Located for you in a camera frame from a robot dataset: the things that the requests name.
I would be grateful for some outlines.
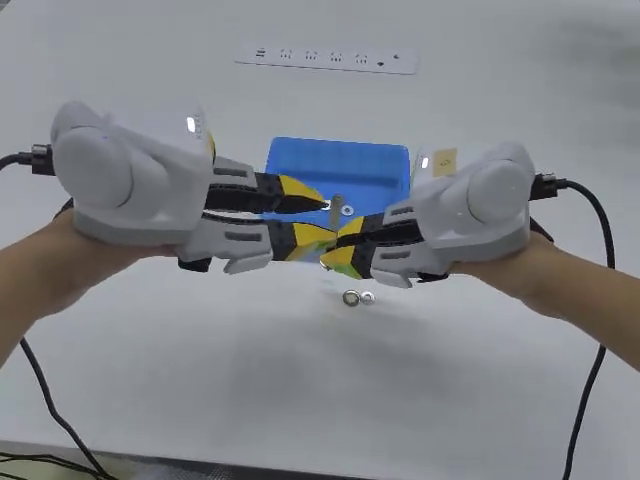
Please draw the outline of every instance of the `led light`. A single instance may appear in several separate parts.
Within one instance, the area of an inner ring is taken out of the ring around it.
[[[196,133],[196,119],[193,117],[187,117],[187,130],[191,133]]]

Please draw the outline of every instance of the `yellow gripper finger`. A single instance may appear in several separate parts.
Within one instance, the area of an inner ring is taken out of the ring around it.
[[[290,262],[322,251],[336,239],[336,233],[310,223],[267,220],[273,260]]]
[[[337,239],[360,234],[372,228],[374,216],[357,217],[338,231]],[[330,250],[320,256],[322,264],[331,270],[358,280],[371,278],[371,260],[375,246],[368,243]]]
[[[296,180],[293,177],[287,175],[278,175],[280,177],[280,183],[282,184],[282,191],[285,196],[291,197],[304,197],[309,200],[316,200],[318,202],[324,202],[324,197],[315,188],[302,183],[300,180]]]

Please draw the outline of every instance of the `white tabletop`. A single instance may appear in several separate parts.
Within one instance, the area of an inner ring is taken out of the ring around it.
[[[525,143],[591,187],[620,268],[640,274],[639,4],[627,0],[15,0],[0,13],[0,152],[48,141],[56,108],[204,105],[219,151],[263,167],[272,137]],[[243,41],[409,47],[416,76],[239,66]],[[0,175],[0,244],[66,199]],[[563,247],[601,261],[575,194],[535,205]],[[596,344],[478,282],[401,291],[317,265],[238,275],[150,260],[29,334],[59,409],[95,449],[360,476],[559,477]],[[640,377],[610,356],[576,479],[640,475]],[[24,358],[0,372],[0,439],[71,445]]]

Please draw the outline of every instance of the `forearm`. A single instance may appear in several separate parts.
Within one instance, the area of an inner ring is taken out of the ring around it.
[[[640,280],[558,251],[535,301],[640,370]]]
[[[49,227],[0,250],[0,366],[38,319],[133,261],[126,250]]]

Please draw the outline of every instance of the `small metal part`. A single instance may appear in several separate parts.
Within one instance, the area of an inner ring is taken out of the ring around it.
[[[31,147],[31,154],[36,157],[46,157],[49,153],[49,147],[47,145],[35,144]]]
[[[351,205],[343,205],[341,212],[345,217],[350,217],[351,215],[354,214],[354,210]]]
[[[372,292],[362,292],[360,301],[363,305],[373,305],[376,301],[376,296]]]
[[[344,205],[344,197],[336,193],[331,197],[331,209],[329,210],[329,230],[340,230],[340,212]]]
[[[342,301],[350,307],[356,307],[360,303],[360,294],[356,290],[347,290],[342,294]]]

